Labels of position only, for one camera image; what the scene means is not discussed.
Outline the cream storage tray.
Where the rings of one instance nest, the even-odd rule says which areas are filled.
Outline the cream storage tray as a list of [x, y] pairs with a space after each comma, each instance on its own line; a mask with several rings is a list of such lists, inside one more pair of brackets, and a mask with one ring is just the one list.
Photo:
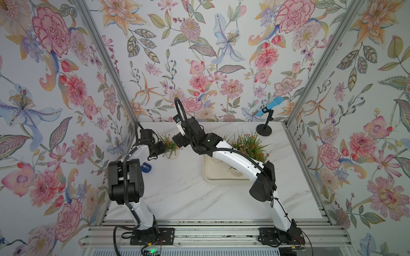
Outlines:
[[245, 157], [227, 151], [217, 151], [214, 157], [204, 156], [203, 175], [208, 183], [251, 183], [259, 169]]

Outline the potted plant orange flowers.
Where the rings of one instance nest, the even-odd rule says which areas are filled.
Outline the potted plant orange flowers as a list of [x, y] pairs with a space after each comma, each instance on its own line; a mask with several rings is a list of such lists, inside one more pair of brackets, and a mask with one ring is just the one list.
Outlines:
[[175, 160], [179, 156], [179, 148], [176, 143], [172, 140], [169, 134], [159, 135], [159, 139], [165, 145], [165, 153], [163, 157], [169, 160]]

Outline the potted plant red flowers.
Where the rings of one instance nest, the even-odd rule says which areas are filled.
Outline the potted plant red flowers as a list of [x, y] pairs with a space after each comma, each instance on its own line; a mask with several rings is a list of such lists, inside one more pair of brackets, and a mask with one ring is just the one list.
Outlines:
[[268, 145], [262, 143], [257, 133], [241, 133], [235, 135], [229, 144], [236, 150], [259, 162], [266, 162], [269, 153], [266, 149]]

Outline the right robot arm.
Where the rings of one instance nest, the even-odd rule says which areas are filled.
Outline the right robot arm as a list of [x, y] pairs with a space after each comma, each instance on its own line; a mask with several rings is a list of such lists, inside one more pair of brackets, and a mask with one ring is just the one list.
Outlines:
[[273, 220], [274, 227], [266, 231], [266, 236], [272, 236], [277, 244], [291, 244], [303, 237], [302, 230], [291, 219], [278, 197], [275, 184], [274, 165], [267, 161], [262, 163], [234, 149], [228, 142], [215, 133], [206, 133], [195, 118], [183, 118], [180, 114], [173, 117], [179, 133], [173, 136], [174, 143], [179, 147], [191, 146], [199, 155], [207, 155], [220, 160], [248, 178], [253, 184], [249, 190], [252, 198], [266, 203]]

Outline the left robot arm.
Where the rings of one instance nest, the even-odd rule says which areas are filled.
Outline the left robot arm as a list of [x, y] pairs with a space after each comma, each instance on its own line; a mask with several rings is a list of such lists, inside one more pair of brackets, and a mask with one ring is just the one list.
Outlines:
[[143, 200], [145, 184], [142, 164], [165, 153], [165, 145], [151, 129], [141, 129], [136, 146], [121, 160], [108, 165], [108, 194], [111, 201], [125, 207], [136, 229], [158, 233], [154, 214]]

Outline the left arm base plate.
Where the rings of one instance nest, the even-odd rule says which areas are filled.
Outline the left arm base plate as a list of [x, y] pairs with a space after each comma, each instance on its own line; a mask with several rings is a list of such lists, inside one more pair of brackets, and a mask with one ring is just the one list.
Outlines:
[[175, 239], [174, 228], [150, 228], [136, 230], [132, 233], [130, 245], [173, 245]]

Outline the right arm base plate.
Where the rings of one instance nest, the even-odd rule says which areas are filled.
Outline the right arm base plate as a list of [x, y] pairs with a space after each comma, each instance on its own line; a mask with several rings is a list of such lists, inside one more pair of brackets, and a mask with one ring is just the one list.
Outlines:
[[263, 245], [278, 247], [280, 245], [305, 245], [304, 235], [298, 227], [291, 226], [288, 231], [275, 227], [259, 228], [258, 241]]

